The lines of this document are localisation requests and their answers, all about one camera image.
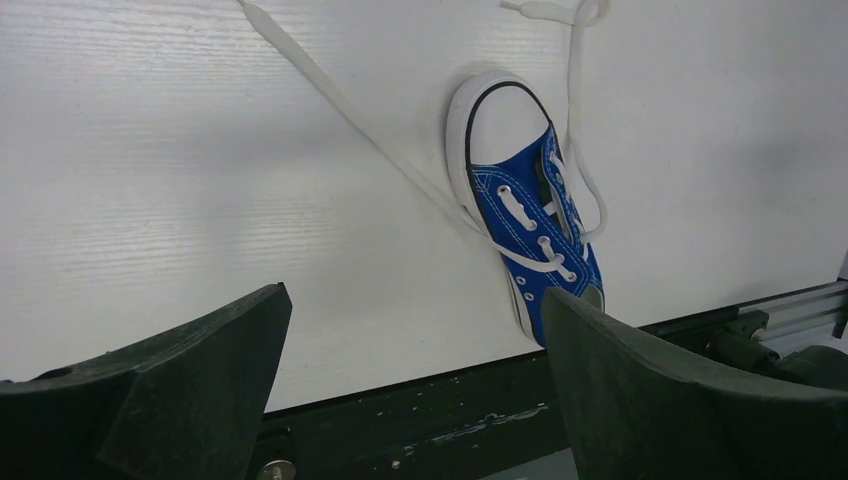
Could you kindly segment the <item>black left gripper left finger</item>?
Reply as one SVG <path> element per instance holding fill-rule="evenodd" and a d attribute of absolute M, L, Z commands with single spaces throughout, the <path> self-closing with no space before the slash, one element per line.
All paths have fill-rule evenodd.
<path fill-rule="evenodd" d="M 283 284 L 1 385 L 5 479 L 241 479 L 292 313 Z"/>

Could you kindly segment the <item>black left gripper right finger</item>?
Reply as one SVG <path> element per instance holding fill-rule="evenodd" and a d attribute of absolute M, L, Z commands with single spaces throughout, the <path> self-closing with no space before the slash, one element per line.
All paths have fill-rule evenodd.
<path fill-rule="evenodd" d="M 741 370 L 547 291 L 541 318 L 582 479 L 843 479 L 847 352 Z"/>

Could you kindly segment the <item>blue canvas sneaker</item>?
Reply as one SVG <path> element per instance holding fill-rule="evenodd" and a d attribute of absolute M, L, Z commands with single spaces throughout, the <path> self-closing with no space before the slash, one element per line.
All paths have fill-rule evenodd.
<path fill-rule="evenodd" d="M 501 254 L 528 338 L 546 344 L 541 303 L 550 288 L 604 307 L 554 123 L 523 79 L 495 70 L 466 80 L 448 109 L 445 156 L 457 200 Z"/>

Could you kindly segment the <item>white shoelace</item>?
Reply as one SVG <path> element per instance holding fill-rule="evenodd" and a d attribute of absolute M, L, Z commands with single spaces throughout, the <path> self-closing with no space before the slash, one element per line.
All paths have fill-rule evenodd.
<path fill-rule="evenodd" d="M 314 62 L 302 47 L 277 24 L 262 8 L 241 1 L 239 5 L 253 29 L 271 46 L 281 53 L 306 78 L 315 89 L 360 133 L 362 133 L 401 173 L 452 221 L 459 226 L 466 226 L 471 231 L 483 235 L 481 227 L 477 226 L 468 213 L 462 213 L 458 206 L 449 200 L 443 191 L 436 187 L 421 173 L 391 141 L 390 137 L 381 133 L 380 129 L 366 115 L 358 111 L 331 78 Z M 500 6 L 519 12 L 522 16 L 550 22 L 556 22 L 571 28 L 569 42 L 569 58 L 567 73 L 568 125 L 566 128 L 566 148 L 572 154 L 577 170 L 594 197 L 599 212 L 598 225 L 585 231 L 580 243 L 587 245 L 597 239 L 605 230 L 608 222 L 608 211 L 605 201 L 600 194 L 591 174 L 585 165 L 580 145 L 580 109 L 581 109 L 581 80 L 582 60 L 585 30 L 601 22 L 610 8 L 608 1 L 582 1 L 574 9 L 569 9 L 554 3 L 544 1 L 527 1 L 516 4 L 503 1 Z"/>

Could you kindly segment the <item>aluminium frame rail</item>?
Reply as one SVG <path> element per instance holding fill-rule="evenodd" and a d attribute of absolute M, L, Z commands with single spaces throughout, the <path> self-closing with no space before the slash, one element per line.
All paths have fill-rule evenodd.
<path fill-rule="evenodd" d="M 786 357 L 843 337 L 847 331 L 847 281 L 762 299 L 743 305 L 739 314 L 764 318 L 765 324 L 750 337 Z"/>

